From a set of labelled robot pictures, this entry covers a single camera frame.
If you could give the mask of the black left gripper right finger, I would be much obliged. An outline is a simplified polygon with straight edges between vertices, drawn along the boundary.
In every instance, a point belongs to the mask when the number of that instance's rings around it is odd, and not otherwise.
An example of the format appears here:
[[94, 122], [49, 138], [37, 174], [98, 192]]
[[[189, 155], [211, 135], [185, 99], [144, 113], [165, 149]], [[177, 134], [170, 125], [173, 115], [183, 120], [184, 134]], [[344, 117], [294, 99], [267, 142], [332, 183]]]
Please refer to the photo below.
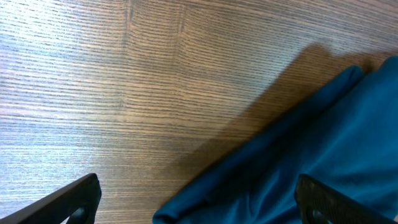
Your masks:
[[307, 174], [294, 193], [303, 224], [395, 224]]

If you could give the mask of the blue polo shirt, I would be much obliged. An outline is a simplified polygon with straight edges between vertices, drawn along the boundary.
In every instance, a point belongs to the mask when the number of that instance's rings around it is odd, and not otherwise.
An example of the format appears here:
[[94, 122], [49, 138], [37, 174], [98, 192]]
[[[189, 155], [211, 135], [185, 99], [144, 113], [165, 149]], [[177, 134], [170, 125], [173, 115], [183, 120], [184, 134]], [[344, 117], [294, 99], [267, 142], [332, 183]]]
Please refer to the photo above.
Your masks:
[[154, 223], [299, 223], [308, 174], [387, 218], [397, 215], [397, 57], [347, 68], [188, 184]]

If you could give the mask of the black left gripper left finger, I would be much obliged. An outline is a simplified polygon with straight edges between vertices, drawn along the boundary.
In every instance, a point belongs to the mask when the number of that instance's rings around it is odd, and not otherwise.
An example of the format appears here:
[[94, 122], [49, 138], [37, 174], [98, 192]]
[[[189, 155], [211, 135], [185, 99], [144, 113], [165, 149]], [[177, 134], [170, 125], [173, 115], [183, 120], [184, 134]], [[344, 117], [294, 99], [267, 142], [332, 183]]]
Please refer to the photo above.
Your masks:
[[1, 219], [2, 224], [94, 224], [101, 200], [98, 176], [90, 173]]

